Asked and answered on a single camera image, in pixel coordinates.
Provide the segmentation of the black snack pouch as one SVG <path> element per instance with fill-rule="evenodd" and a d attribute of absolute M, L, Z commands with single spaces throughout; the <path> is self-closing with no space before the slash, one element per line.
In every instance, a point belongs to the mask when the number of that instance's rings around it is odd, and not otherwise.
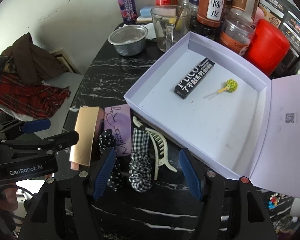
<path fill-rule="evenodd" d="M 287 0 L 259 0 L 264 19 L 273 24 L 289 40 L 290 48 L 271 78 L 297 74 L 300 70 L 300 11 Z"/>

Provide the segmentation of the white open gift box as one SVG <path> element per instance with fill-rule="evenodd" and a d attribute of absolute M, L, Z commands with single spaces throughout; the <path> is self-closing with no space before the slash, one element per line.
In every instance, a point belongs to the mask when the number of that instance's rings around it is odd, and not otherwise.
<path fill-rule="evenodd" d="M 186 98 L 177 83 L 200 61 L 213 69 Z M 227 80 L 235 92 L 217 93 Z M 300 198 L 300 75 L 271 80 L 215 41 L 188 33 L 125 94 L 130 108 L 226 178 Z"/>

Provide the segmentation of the orange peel labelled jar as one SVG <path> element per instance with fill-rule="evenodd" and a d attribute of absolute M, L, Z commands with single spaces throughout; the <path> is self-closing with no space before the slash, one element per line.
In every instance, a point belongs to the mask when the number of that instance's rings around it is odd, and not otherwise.
<path fill-rule="evenodd" d="M 199 0 L 197 21 L 212 28 L 221 24 L 226 0 Z"/>

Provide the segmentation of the colourful bead charm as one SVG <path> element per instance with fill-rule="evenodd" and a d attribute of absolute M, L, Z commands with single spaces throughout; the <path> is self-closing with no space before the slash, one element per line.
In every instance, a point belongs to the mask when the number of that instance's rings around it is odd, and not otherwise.
<path fill-rule="evenodd" d="M 280 200 L 281 200 L 281 194 L 279 193 L 271 194 L 268 198 L 268 201 L 266 202 L 268 209 L 271 210 L 277 207 Z"/>

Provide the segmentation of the purple palette box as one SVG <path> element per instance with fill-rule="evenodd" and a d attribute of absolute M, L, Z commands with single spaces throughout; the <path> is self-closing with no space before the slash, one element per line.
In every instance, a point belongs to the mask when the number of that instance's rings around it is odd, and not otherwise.
<path fill-rule="evenodd" d="M 106 107 L 104 109 L 104 129 L 111 129 L 116 139 L 117 157 L 131 155 L 132 151 L 132 120 L 130 107 L 127 104 Z"/>

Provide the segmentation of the red canister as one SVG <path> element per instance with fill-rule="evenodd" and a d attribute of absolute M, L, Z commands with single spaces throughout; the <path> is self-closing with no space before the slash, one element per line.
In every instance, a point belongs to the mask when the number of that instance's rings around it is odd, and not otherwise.
<path fill-rule="evenodd" d="M 290 42 L 282 31 L 261 19 L 244 57 L 266 76 L 270 76 L 287 55 L 289 48 Z"/>

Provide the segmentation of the gold rectangular box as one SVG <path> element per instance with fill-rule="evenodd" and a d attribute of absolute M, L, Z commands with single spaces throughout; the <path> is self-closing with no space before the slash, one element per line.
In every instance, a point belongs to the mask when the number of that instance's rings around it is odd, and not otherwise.
<path fill-rule="evenodd" d="M 79 141 L 71 146 L 69 161 L 90 166 L 91 152 L 97 141 L 104 120 L 104 111 L 100 107 L 81 107 L 78 111 L 75 131 Z"/>

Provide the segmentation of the black lip gloss box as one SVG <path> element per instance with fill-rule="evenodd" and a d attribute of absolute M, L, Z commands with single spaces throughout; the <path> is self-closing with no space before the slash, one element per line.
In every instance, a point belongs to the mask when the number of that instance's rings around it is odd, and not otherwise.
<path fill-rule="evenodd" d="M 199 83 L 213 69 L 215 63 L 208 58 L 203 59 L 189 71 L 175 86 L 174 92 L 182 99 L 186 99 Z"/>

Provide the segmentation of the glass mug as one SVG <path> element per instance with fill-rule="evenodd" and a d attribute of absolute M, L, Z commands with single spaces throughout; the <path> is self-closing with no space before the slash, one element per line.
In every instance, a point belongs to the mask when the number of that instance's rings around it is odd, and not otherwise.
<path fill-rule="evenodd" d="M 191 12 L 179 5 L 160 5 L 151 9 L 158 48 L 166 52 L 188 32 Z"/>

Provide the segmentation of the pink stick tube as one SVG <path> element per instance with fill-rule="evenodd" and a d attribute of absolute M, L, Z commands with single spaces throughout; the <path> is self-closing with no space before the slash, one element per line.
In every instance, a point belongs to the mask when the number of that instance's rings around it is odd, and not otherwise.
<path fill-rule="evenodd" d="M 79 170 L 79 164 L 76 162 L 71 162 L 70 163 L 70 168 L 74 171 L 78 171 Z"/>

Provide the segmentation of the black polka dot scrunchie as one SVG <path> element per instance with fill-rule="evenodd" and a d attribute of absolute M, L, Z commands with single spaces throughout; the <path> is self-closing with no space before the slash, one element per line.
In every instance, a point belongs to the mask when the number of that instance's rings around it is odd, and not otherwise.
<path fill-rule="evenodd" d="M 123 184 L 123 175 L 116 158 L 116 139 L 111 129 L 104 130 L 99 136 L 99 147 L 102 156 L 106 156 L 101 168 L 101 178 L 113 191 L 120 191 Z"/>

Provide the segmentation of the white tissue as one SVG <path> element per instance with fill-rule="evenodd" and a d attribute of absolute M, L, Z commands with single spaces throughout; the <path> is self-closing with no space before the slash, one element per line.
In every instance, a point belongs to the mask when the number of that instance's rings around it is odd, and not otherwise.
<path fill-rule="evenodd" d="M 147 35 L 145 36 L 146 40 L 155 41 L 155 39 L 156 39 L 156 34 L 155 34 L 153 23 L 147 23 L 147 24 L 142 24 L 142 25 L 137 25 L 137 24 L 127 25 L 127 24 L 124 24 L 122 27 L 123 28 L 124 27 L 133 27 L 133 28 L 140 29 L 140 30 L 147 30 Z"/>

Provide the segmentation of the cream hair claw clip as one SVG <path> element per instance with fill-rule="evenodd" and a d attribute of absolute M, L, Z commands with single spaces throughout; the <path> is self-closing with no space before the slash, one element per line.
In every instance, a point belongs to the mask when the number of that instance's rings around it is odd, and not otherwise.
<path fill-rule="evenodd" d="M 160 132 L 143 125 L 136 116 L 133 116 L 133 124 L 137 128 L 144 129 L 149 134 L 153 144 L 155 156 L 154 180 L 158 179 L 159 168 L 161 166 L 166 166 L 170 171 L 177 172 L 177 169 L 168 161 L 168 144 L 166 138 Z"/>

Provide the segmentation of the black white gingham scrunchie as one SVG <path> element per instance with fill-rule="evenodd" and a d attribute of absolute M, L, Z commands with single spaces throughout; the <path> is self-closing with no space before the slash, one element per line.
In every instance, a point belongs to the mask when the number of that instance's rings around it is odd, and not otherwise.
<path fill-rule="evenodd" d="M 146 192 L 152 187 L 152 168 L 148 155 L 149 134 L 134 128 L 132 153 L 129 163 L 129 181 L 134 190 Z"/>

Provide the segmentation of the red plaid cloth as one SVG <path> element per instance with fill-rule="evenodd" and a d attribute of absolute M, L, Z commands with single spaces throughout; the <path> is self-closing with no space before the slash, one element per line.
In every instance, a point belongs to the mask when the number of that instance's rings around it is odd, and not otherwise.
<path fill-rule="evenodd" d="M 45 119 L 50 97 L 58 97 L 58 88 L 42 83 L 25 85 L 15 74 L 1 75 L 0 104 L 15 113 Z"/>

